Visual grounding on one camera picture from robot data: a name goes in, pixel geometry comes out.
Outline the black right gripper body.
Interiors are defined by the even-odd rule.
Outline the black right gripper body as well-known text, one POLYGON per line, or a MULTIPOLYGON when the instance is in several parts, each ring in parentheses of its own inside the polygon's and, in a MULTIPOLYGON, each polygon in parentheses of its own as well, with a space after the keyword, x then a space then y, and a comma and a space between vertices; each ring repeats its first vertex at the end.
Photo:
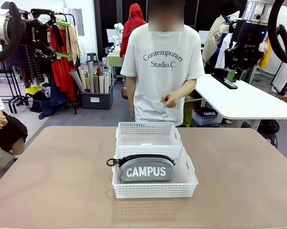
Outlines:
POLYGON ((232 41, 236 45, 232 49, 236 64, 256 64, 263 56, 259 46, 265 37, 265 25, 238 20, 233 32, 232 41))

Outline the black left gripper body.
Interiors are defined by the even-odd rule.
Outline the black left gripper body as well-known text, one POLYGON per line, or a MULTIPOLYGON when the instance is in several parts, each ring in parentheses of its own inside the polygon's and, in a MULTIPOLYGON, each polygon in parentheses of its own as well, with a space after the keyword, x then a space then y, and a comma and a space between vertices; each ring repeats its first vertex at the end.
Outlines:
POLYGON ((49 22, 42 24, 39 20, 24 19, 24 26, 24 45, 35 49, 46 49, 49 47, 49 22))

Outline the person's left hand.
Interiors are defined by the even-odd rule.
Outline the person's left hand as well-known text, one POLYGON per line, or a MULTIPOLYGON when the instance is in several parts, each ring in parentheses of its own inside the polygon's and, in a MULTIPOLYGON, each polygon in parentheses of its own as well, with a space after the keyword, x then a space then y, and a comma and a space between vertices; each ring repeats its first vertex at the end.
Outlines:
POLYGON ((166 108, 175 108, 179 102, 181 97, 177 92, 171 92, 161 99, 161 103, 163 103, 166 108))

